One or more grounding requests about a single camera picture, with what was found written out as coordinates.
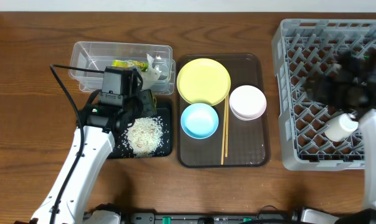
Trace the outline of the white tissue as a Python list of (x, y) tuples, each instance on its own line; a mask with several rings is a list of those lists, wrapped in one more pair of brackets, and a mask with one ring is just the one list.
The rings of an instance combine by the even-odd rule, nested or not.
[(150, 89), (158, 80), (161, 75), (159, 66), (153, 66), (154, 58), (149, 54), (147, 56), (147, 68), (145, 70), (139, 69), (139, 74), (143, 78), (143, 90)]

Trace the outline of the rice food waste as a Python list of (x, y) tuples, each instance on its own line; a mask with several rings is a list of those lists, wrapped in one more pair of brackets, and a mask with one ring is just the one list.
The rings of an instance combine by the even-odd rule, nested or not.
[(169, 142), (165, 140), (168, 131), (163, 130), (160, 116), (138, 118), (121, 136), (121, 145), (132, 152), (133, 157), (163, 156)]

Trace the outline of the green snack wrapper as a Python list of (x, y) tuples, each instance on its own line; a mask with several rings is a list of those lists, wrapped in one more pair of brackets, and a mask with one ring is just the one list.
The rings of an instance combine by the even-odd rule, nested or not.
[(146, 72), (148, 69), (148, 63), (147, 62), (141, 62), (137, 60), (114, 60), (112, 63), (112, 66), (114, 67), (121, 67), (121, 68), (131, 68), (131, 67), (137, 67), (142, 72)]

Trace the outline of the pale green cup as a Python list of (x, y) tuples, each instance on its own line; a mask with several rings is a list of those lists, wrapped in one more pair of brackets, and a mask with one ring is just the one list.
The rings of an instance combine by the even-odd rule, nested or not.
[(348, 138), (359, 126), (359, 123), (354, 121), (347, 113), (330, 119), (326, 124), (327, 129), (324, 134), (329, 140), (334, 142), (339, 142)]

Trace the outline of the light blue bowl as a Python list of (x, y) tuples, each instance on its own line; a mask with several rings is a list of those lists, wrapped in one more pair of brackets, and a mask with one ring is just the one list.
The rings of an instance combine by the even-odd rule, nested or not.
[(181, 128), (189, 137), (206, 139), (213, 135), (219, 126), (216, 110), (205, 103), (194, 103), (183, 110)]

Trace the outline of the yellow plate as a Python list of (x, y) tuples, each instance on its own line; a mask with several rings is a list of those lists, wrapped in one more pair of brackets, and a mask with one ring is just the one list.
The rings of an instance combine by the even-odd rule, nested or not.
[(214, 106), (228, 95), (231, 78), (218, 61), (198, 58), (187, 62), (177, 75), (177, 90), (188, 103), (206, 103)]

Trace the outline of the pink bowl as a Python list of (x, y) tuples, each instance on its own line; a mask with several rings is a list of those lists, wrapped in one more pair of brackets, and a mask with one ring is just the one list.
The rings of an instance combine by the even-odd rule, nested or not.
[(232, 113), (240, 120), (257, 119), (266, 111), (266, 97), (257, 87), (242, 85), (232, 91), (229, 97)]

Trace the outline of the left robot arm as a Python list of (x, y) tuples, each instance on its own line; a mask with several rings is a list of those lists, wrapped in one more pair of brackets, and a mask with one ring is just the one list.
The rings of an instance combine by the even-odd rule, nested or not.
[(121, 223), (123, 215), (110, 204), (100, 205), (85, 216), (88, 199), (99, 171), (115, 150), (118, 136), (139, 118), (156, 114), (150, 90), (132, 68), (106, 67), (102, 88), (93, 91), (76, 114), (69, 154), (41, 206), (30, 223)]

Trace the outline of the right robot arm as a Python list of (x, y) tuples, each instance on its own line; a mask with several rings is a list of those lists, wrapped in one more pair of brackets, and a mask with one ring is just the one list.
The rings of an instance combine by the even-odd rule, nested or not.
[(362, 210), (337, 217), (304, 208), (296, 223), (376, 223), (376, 50), (356, 57), (350, 50), (339, 54), (337, 75), (317, 75), (304, 85), (311, 101), (344, 112), (355, 111), (365, 154), (365, 190)]

